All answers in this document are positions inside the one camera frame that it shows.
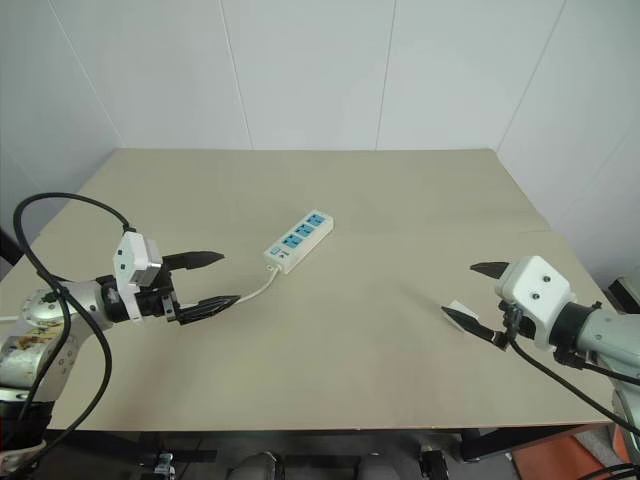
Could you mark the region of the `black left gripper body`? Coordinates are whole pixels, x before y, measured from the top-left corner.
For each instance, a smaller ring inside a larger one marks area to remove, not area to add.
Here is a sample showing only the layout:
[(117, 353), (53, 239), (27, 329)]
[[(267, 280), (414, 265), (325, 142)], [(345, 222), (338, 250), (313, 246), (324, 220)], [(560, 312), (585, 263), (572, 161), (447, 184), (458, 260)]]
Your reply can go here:
[(169, 270), (161, 270), (150, 286), (141, 287), (135, 299), (142, 317), (164, 317), (168, 322), (179, 318), (180, 305)]

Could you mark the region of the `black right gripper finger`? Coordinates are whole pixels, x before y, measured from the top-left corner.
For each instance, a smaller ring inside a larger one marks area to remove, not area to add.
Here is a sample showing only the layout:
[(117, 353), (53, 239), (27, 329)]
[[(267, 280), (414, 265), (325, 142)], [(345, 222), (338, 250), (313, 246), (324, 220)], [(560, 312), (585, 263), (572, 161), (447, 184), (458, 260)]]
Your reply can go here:
[(462, 311), (445, 306), (442, 306), (441, 310), (466, 332), (495, 346), (500, 345), (501, 332), (482, 325), (476, 318)]
[(498, 280), (503, 276), (509, 266), (509, 262), (491, 261), (475, 263), (471, 265), (469, 269), (492, 279)]

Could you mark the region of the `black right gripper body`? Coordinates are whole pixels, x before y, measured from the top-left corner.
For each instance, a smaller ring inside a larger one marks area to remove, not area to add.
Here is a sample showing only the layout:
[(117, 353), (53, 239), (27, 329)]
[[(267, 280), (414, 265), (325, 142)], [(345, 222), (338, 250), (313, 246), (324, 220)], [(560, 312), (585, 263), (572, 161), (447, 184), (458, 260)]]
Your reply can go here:
[(505, 350), (510, 345), (510, 341), (515, 340), (518, 335), (526, 339), (534, 339), (536, 326), (524, 314), (520, 306), (501, 300), (498, 304), (498, 309), (503, 312), (504, 330), (494, 335), (493, 343), (495, 346)]

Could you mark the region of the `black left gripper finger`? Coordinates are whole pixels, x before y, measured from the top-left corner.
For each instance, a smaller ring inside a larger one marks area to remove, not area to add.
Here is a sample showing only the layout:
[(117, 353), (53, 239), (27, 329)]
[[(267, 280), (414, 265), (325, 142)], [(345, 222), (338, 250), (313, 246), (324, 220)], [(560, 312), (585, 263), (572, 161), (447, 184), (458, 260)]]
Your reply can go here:
[(223, 260), (225, 255), (214, 251), (189, 251), (162, 257), (162, 270), (193, 270)]
[(177, 322), (187, 325), (213, 317), (232, 307), (241, 299), (240, 295), (216, 296), (202, 300), (189, 307), (180, 307), (177, 311)]

